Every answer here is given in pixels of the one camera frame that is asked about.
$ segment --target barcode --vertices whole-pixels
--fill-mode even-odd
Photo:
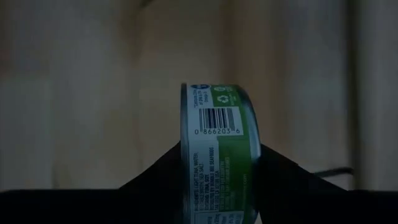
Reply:
[[[229,128],[235,131],[235,120],[231,108],[200,108],[200,132],[204,129]]]

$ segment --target black object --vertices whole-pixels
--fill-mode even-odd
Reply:
[[[253,189],[264,223],[378,221],[398,194],[348,192],[262,146]],[[17,190],[0,194],[2,223],[175,223],[181,215],[180,145],[117,190]]]

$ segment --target can label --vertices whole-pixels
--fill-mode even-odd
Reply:
[[[233,85],[187,87],[190,223],[248,223],[251,151]]]

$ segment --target tuna can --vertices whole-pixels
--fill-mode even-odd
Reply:
[[[242,88],[182,84],[183,223],[253,224],[252,170],[260,151],[256,116]]]

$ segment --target wooden background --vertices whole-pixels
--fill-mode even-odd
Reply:
[[[181,82],[247,89],[261,141],[350,166],[344,1],[0,1],[0,189],[119,187],[179,140]],[[366,188],[398,189],[395,1],[361,6]],[[332,180],[350,188],[351,178]]]

